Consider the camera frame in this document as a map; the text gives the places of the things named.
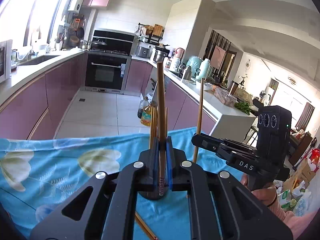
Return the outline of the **pink sleeve right forearm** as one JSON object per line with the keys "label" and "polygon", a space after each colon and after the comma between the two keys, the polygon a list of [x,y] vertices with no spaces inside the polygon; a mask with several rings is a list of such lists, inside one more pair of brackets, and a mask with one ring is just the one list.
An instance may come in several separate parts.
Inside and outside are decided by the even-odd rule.
{"label": "pink sleeve right forearm", "polygon": [[293,239],[318,239],[319,210],[303,216],[295,216],[292,211],[285,212],[275,199],[267,206],[286,226],[290,228]]}

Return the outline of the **person's right hand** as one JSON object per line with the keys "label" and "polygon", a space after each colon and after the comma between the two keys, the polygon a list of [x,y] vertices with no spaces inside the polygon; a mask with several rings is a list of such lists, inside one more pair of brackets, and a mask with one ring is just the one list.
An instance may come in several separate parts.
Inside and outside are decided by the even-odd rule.
{"label": "person's right hand", "polygon": [[277,199],[274,183],[267,183],[262,189],[250,190],[250,192],[267,207],[273,205]]}

